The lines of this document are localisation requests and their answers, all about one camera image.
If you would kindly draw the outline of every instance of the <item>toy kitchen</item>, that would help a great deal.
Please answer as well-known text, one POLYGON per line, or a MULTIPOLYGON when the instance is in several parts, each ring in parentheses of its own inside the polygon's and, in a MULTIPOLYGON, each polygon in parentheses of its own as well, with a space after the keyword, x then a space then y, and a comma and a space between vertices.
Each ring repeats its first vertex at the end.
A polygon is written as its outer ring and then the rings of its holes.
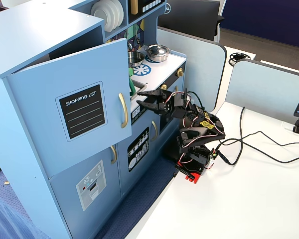
POLYGON ((144 90, 183 89, 186 56, 156 41, 165 7, 32 0, 0 12, 0 167, 54 239, 94 238, 177 130, 137 104, 144 90))

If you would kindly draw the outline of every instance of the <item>blue wall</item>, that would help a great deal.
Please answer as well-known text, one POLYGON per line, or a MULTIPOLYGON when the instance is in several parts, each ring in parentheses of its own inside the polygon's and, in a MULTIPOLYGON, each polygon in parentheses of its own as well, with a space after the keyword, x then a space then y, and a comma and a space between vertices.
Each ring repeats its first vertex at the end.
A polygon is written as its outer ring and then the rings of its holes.
POLYGON ((299 46, 299 0, 227 0, 221 27, 299 46))

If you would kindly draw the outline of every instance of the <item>white plate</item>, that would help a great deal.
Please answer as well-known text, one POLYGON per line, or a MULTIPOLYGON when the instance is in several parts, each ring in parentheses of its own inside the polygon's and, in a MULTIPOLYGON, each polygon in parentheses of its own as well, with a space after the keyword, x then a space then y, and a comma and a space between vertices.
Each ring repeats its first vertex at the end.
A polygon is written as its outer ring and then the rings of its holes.
POLYGON ((112 2, 114 2, 116 8, 119 11, 119 23, 118 26, 120 26, 123 22, 123 18, 124 18, 124 11, 123 11, 123 7, 122 4, 120 3, 119 0, 111 0, 112 2))
POLYGON ((104 19, 104 25, 108 23, 108 17, 106 16, 106 13, 102 9, 96 9, 94 12, 94 16, 104 19))
POLYGON ((119 24, 119 17, 120 17, 119 10, 116 7, 116 5, 114 4, 114 2, 112 2, 111 0, 102 0, 102 1, 106 2, 110 6, 110 8, 112 9, 112 11, 114 13, 114 27, 113 27, 113 29, 115 29, 119 24))
POLYGON ((133 158, 131 161, 130 161, 130 164, 129 164, 129 169, 132 169, 136 164, 136 158, 133 158))
POLYGON ((95 3, 93 6, 92 6, 92 9, 91 9, 91 15, 94 16, 94 13, 96 12, 96 10, 102 10, 105 15, 106 15, 106 19, 104 19, 104 30, 107 31, 107 32, 111 32, 114 28, 114 24, 115 24, 115 17, 114 17, 114 12, 113 10, 111 9, 110 5, 107 4, 106 2, 104 1, 98 1, 97 3, 95 3))

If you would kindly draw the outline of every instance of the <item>black cable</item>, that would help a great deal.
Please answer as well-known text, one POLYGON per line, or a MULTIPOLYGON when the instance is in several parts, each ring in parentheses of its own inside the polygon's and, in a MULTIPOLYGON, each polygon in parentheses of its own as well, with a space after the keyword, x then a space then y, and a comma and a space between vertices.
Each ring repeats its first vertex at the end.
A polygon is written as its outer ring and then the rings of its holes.
MULTIPOLYGON (((229 139, 227 139, 227 140, 225 140, 225 141, 223 141, 223 142, 220 141, 221 143, 216 147, 216 151, 218 151, 219 148, 220 148, 220 146, 222 146, 222 145, 231 145, 231 144, 236 143, 236 142, 239 141, 242 145, 245 144, 245 145, 247 145, 247 146, 253 148, 254 150, 256 150, 256 151, 258 151, 258 152, 264 154, 265 156, 271 158, 272 160, 278 162, 278 163, 284 163, 284 164, 286 164, 286 163, 291 163, 291 162, 294 162, 294 161, 296 161, 296 160, 299 160, 299 157, 298 157, 298 158, 292 159, 292 160, 290 160, 290 161, 280 161, 280 160, 275 159, 275 158, 273 158, 272 156, 268 155, 267 153, 261 151, 260 149, 257 149, 256 147, 253 147, 253 146, 251 146, 250 144, 245 143, 245 142, 243 141, 244 138, 247 138, 247 137, 249 137, 249 136, 251 136, 251 135, 257 134, 257 133, 259 133, 259 132, 261 132, 261 131, 258 131, 258 132, 256 132, 256 133, 251 133, 251 134, 249 134, 249 135, 247 135, 247 136, 245 136, 245 137, 242 137, 242 126, 241 126, 241 123, 242 123, 242 115, 243 115, 244 109, 245 109, 245 107, 243 107, 243 109, 242 109, 242 111, 241 111, 241 114, 240 114, 240 122, 239 122, 240 139, 237 139, 237 138, 229 138, 229 139), (235 142, 230 143, 230 144, 225 144, 225 142, 228 142, 228 141, 231 141, 231 140, 235 140, 235 142)), ((279 143, 275 142, 273 139, 271 139, 270 137, 268 137, 268 136, 267 136, 266 134, 264 134, 263 132, 261 132, 261 133, 262 133, 263 135, 265 135, 267 138, 269 138, 271 141, 273 141, 274 143, 276 143, 276 144, 278 144, 278 145, 280 145, 280 146, 287 146, 287 145, 291 145, 291 144, 299 144, 299 142, 287 143, 287 144, 279 144, 279 143)), ((219 152, 219 156, 224 160, 225 163, 227 163, 227 164, 233 166, 233 165, 235 165, 235 164, 237 163, 237 161, 238 161, 238 159, 239 159, 239 157, 240 157, 240 155, 241 155, 241 152, 242 152, 242 146, 241 146, 241 148, 240 148, 239 155, 238 155, 238 157, 237 157, 237 159, 235 160, 234 163, 230 163, 229 160, 228 160, 228 159, 227 159, 221 152, 219 152)))
POLYGON ((196 97, 198 98, 198 101, 200 103, 200 107, 204 110, 205 107, 203 107, 203 104, 201 103, 199 96, 194 91, 188 91, 188 93, 193 93, 194 95, 196 95, 196 97))
MULTIPOLYGON (((262 133, 264 136, 266 136, 268 139, 270 139, 272 142, 274 142, 275 144, 279 145, 279 146, 288 146, 288 145, 292 145, 292 144, 299 144, 299 142, 293 142, 293 143, 286 143, 286 144, 280 144, 280 143, 277 143, 276 141, 274 141, 272 138, 270 138, 268 135, 266 135, 264 132, 262 131, 258 131, 258 132, 255 132, 255 133, 250 133, 249 135, 243 137, 243 139, 249 137, 249 136, 252 136, 252 135, 255 135, 255 134, 258 134, 258 133, 262 133)), ((228 146, 228 145, 232 145, 234 143, 237 143, 239 140, 235 140, 234 142, 232 143, 228 143, 228 144, 223 144, 224 146, 228 146)))
MULTIPOLYGON (((240 156, 241 156, 241 154, 242 154, 242 152, 243 152, 243 131, 242 131, 241 123, 242 123, 242 118, 243 118, 244 110, 245 110, 245 107, 243 107, 243 109, 241 110, 241 113, 240 113, 240 120, 239 120, 240 140, 237 140, 237 141, 240 141, 240 143, 241 143, 239 154, 238 154, 238 156, 237 156, 235 162, 231 163, 231 162, 229 162, 228 160, 226 161, 226 163, 228 163, 228 164, 231 165, 231 166, 236 165, 236 163, 238 162, 238 160, 239 160, 239 158, 240 158, 240 156)), ((222 142, 222 143, 220 143, 220 144, 216 147, 216 152, 218 151, 219 147, 220 147, 221 145, 223 145, 223 144, 224 144, 224 143, 222 142)))

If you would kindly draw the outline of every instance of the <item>open cabinet door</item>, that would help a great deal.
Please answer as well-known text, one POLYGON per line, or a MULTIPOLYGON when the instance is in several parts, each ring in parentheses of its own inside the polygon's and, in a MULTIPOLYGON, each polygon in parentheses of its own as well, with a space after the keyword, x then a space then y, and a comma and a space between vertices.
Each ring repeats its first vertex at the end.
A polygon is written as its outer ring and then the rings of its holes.
POLYGON ((131 135, 126 39, 7 77, 48 177, 131 135))

